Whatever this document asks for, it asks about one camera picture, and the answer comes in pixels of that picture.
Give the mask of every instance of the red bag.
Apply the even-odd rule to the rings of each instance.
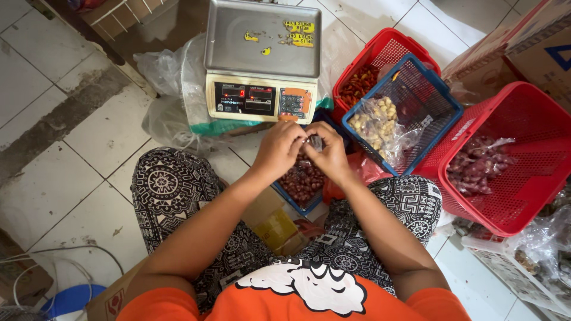
[[[392,176],[391,173],[383,172],[381,167],[370,160],[364,151],[347,155],[347,162],[349,162],[349,167],[357,173],[357,176],[365,186],[381,178]],[[323,184],[323,202],[329,205],[332,198],[345,199],[345,193],[337,184],[326,178]]]

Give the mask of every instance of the patterned pants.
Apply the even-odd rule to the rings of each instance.
[[[440,192],[432,182],[419,176],[401,176],[373,182],[369,189],[426,245],[442,206]],[[203,158],[170,147],[145,153],[135,166],[131,191],[149,254],[223,190]],[[390,277],[369,248],[346,200],[331,203],[326,230],[327,234],[296,257],[360,275],[394,294]],[[200,311],[211,309],[218,294],[234,281],[275,259],[240,221],[213,263],[192,282]]]

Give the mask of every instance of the person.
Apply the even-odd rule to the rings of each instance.
[[[322,152],[304,143],[310,135],[323,139]],[[331,202],[325,235],[276,258],[240,216],[300,150],[347,199]],[[414,175],[364,186],[326,123],[278,122],[229,187],[205,159],[154,149],[137,163],[131,190],[150,256],[118,321],[469,320],[424,248],[440,215],[438,188]]]

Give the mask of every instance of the stainless steel tray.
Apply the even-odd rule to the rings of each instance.
[[[284,21],[314,24],[313,47],[295,46]],[[244,38],[246,32],[258,41]],[[262,50],[270,47],[268,55]],[[290,77],[319,77],[321,11],[234,0],[211,0],[204,66],[207,70]]]

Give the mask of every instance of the blue plastic basket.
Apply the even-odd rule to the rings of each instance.
[[[393,81],[397,71],[400,73]],[[389,96],[396,105],[398,123],[404,125],[407,131],[425,127],[418,144],[404,151],[404,161],[396,168],[391,167],[347,123],[365,99],[383,96]],[[434,71],[424,67],[415,55],[407,54],[343,116],[341,125],[375,163],[386,172],[399,176],[410,174],[463,113],[464,108],[450,95],[444,81]]]
[[[311,120],[312,123],[321,121],[331,125],[331,127],[333,127],[333,129],[335,129],[337,133],[343,137],[343,143],[345,145],[345,149],[347,149],[351,144],[351,138],[327,115],[324,109],[318,109],[313,115],[313,120]],[[307,214],[309,214],[319,203],[321,203],[321,201],[323,201],[323,190],[319,190],[315,192],[315,195],[313,195],[313,197],[305,204],[304,207],[300,207],[291,197],[289,197],[289,194],[281,187],[277,181],[274,182],[274,187],[282,195],[285,201],[288,202],[299,214],[303,216],[307,216]]]

